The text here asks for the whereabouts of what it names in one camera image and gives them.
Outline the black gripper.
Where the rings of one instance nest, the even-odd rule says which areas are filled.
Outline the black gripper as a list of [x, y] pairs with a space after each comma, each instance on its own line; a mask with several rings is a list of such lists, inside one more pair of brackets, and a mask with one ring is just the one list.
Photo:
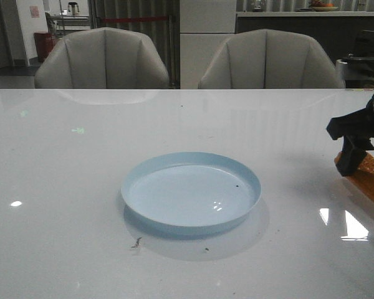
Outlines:
[[343, 137], [336, 167], [342, 176], [352, 175], [366, 157], [367, 151], [374, 150], [370, 141], [374, 138], [374, 95], [365, 108], [332, 118], [326, 130], [333, 140]]

